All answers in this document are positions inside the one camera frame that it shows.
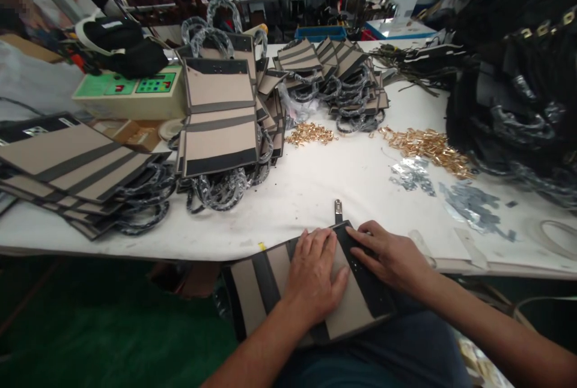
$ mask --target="right hand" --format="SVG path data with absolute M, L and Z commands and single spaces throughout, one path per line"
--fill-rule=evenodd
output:
M 358 231 L 347 227 L 347 232 L 375 252 L 377 259 L 360 247 L 353 247 L 351 254 L 383 283 L 400 292 L 416 297 L 430 277 L 436 274 L 410 238 L 389 233 L 376 221 L 362 224 Z

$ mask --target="plastic wrapped handle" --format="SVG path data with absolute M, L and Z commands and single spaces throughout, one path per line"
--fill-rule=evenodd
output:
M 200 56 L 200 49 L 202 49 L 204 40 L 207 37 L 211 38 L 215 42 L 221 55 L 225 59 L 234 58 L 234 48 L 230 38 L 228 38 L 228 36 L 220 29 L 215 28 L 203 28 L 194 35 L 194 38 L 191 41 L 192 56 L 195 58 Z
M 238 33 L 242 32 L 242 24 L 240 22 L 240 14 L 236 5 L 229 0 L 211 0 L 206 13 L 206 21 L 210 27 L 214 27 L 214 19 L 216 10 L 218 8 L 229 8 L 233 12 L 234 30 Z

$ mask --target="black strap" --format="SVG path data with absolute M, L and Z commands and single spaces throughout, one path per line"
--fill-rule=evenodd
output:
M 260 297 L 263 300 L 264 311 L 269 315 L 276 303 L 281 300 L 281 294 L 276 285 L 275 275 L 270 266 L 269 257 L 266 252 L 260 252 L 252 257 L 254 274 L 257 277 Z

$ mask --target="silver metal plate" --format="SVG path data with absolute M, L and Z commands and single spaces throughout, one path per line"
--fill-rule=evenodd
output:
M 23 132 L 26 133 L 28 136 L 35 137 L 48 133 L 48 130 L 45 130 L 42 127 L 32 127 L 28 130 L 24 130 Z
M 59 118 L 58 121 L 62 122 L 64 125 L 68 125 L 69 127 L 74 127 L 74 124 L 66 118 Z

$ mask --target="black leather piece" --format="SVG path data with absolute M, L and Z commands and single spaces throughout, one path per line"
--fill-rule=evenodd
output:
M 202 74 L 248 74 L 247 61 L 185 58 L 186 65 Z
M 110 142 L 107 145 L 101 146 L 100 148 L 93 149 L 92 151 L 85 152 L 74 158 L 66 160 L 59 165 L 46 169 L 39 174 L 34 175 L 34 179 L 38 181 L 50 182 L 59 178 L 63 175 L 69 174 L 72 171 L 87 165 L 111 152 L 121 148 L 120 144 L 116 142 Z
M 188 160 L 186 162 L 186 170 L 195 171 L 195 175 L 202 175 L 212 171 L 230 170 L 239 165 L 256 163 L 257 161 L 257 152 L 254 148 L 251 148 L 207 159 Z
M 9 144 L 29 139 L 33 136 L 24 133 L 24 131 L 34 127 L 41 127 L 49 133 L 70 128 L 67 123 L 60 120 L 61 118 L 74 126 L 81 125 L 81 123 L 70 114 L 50 115 L 41 118 L 33 118 L 26 121 L 17 121 L 12 124 L 7 124 L 6 126 L 2 126 L 0 127 L 0 139 Z
M 270 267 L 267 253 L 260 252 L 255 254 L 252 257 L 252 266 L 257 278 L 258 290 L 263 300 L 264 311 L 269 315 L 275 305 L 281 300 L 281 294 L 278 291 L 275 275 Z
M 353 247 L 362 247 L 357 241 L 350 237 L 345 230 L 345 227 L 352 227 L 350 221 L 345 221 L 338 225 L 332 226 L 332 229 L 337 234 L 338 242 L 343 248 L 343 252 L 347 261 L 349 262 L 350 270 L 355 276 L 363 298 L 367 303 L 368 310 L 371 316 L 377 318 L 379 316 L 390 315 L 396 311 L 395 305 L 392 302 L 388 287 L 385 286 L 365 265 L 360 264 L 350 250 Z
M 130 160 L 132 160 L 137 155 L 138 155 L 138 153 L 135 151 L 132 151 L 131 153 L 126 154 L 124 157 L 122 157 L 122 158 L 116 160 L 115 162 L 110 163 L 108 166 L 96 171 L 95 173 L 90 175 L 88 178 L 83 179 L 78 184 L 75 184 L 72 187 L 69 187 L 66 191 L 71 195 L 75 195 L 76 193 L 79 193 L 79 192 L 87 189 L 91 185 L 96 184 L 98 181 L 107 177 L 109 174 L 114 172 L 120 166 L 123 166 L 126 163 L 128 163 Z
M 230 303 L 231 313 L 233 314 L 234 333 L 240 343 L 246 339 L 246 327 L 245 319 L 242 315 L 242 307 L 240 307 L 239 293 L 236 290 L 236 284 L 234 283 L 230 266 L 223 266 L 221 274 L 224 284 L 227 287 L 228 301 Z

